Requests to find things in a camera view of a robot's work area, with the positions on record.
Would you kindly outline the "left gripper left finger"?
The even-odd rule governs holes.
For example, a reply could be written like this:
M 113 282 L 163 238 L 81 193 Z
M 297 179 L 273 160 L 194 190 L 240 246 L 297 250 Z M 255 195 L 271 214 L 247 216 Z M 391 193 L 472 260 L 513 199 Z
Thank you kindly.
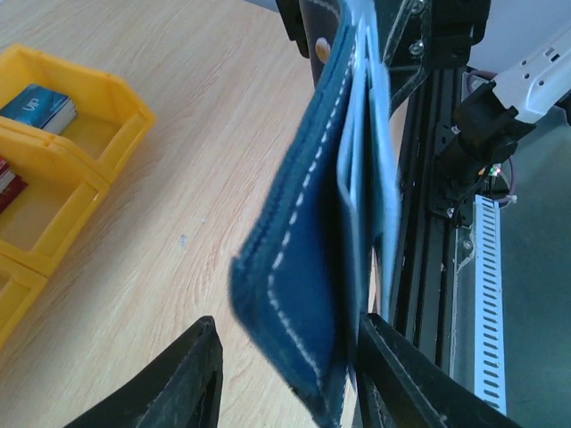
M 113 394 L 69 427 L 216 427 L 222 346 L 214 318 L 204 316 Z

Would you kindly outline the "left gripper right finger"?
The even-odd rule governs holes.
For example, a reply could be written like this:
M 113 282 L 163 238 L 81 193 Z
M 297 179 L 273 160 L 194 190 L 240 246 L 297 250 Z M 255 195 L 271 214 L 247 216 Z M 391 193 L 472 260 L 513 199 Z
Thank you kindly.
M 360 317 L 356 375 L 364 427 L 517 426 L 375 313 Z

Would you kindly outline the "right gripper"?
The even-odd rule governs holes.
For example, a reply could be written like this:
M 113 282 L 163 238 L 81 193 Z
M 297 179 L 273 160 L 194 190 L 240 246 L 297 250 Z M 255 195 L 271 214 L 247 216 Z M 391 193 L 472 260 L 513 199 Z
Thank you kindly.
M 310 61 L 313 82 L 327 62 L 317 53 L 323 38 L 332 51 L 341 29 L 355 26 L 361 14 L 377 30 L 379 53 L 389 69 L 391 110 L 395 111 L 433 70 L 468 64 L 472 46 L 484 38 L 489 1 L 277 1 L 290 40 Z

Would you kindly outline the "blue leather card holder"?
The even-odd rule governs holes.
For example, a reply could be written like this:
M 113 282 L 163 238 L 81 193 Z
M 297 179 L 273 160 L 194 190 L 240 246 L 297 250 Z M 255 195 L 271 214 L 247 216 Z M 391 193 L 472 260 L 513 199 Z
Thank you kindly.
M 315 90 L 230 269 L 234 314 L 320 427 L 341 423 L 369 270 L 390 296 L 400 193 L 389 64 L 409 1 L 303 1 Z

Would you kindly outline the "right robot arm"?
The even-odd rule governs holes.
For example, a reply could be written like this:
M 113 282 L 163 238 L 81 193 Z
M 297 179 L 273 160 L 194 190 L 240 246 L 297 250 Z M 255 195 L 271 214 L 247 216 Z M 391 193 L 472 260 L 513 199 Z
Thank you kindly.
M 487 1 L 280 1 L 288 36 L 313 63 L 313 76 L 336 68 L 350 47 L 352 91 L 339 156 L 360 173 L 366 144 L 377 154 L 380 205 L 396 211 L 396 164 L 385 149 L 388 121 L 432 70 L 464 65 L 484 36 Z M 459 131 L 437 154 L 433 182 L 455 207 L 480 187 L 535 124 L 570 97 L 570 32 L 482 84 L 453 114 Z

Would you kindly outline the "red card stack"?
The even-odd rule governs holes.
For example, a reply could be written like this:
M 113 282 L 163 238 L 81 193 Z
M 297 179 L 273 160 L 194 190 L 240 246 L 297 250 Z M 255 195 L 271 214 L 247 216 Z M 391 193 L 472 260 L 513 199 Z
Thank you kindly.
M 0 212 L 4 212 L 27 187 L 27 183 L 11 170 L 4 158 L 1 159 L 0 166 Z

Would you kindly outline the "blue card stack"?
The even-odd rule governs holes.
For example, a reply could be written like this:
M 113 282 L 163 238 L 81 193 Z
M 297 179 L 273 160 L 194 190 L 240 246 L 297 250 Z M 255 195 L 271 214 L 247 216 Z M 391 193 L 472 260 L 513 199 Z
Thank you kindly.
M 31 84 L 1 109 L 1 116 L 59 135 L 78 113 L 67 95 Z

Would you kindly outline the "yellow three-compartment bin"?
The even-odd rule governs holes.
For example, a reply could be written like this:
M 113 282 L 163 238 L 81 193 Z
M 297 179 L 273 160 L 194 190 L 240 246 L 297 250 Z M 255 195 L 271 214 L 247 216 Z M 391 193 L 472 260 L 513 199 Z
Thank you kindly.
M 3 341 L 156 121 L 124 79 L 11 45 L 1 55 L 1 104 L 30 85 L 67 95 L 77 116 L 60 134 L 1 119 L 1 157 L 26 185 L 1 213 Z

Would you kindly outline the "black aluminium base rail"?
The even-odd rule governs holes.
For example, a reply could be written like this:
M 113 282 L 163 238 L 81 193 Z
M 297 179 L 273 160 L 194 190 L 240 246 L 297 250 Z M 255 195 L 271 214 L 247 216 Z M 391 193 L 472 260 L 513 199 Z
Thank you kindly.
M 405 113 L 399 167 L 401 225 L 390 307 L 392 326 L 447 375 L 453 372 L 451 327 L 455 231 L 434 214 L 434 158 L 459 105 L 462 69 L 438 70 L 412 94 Z

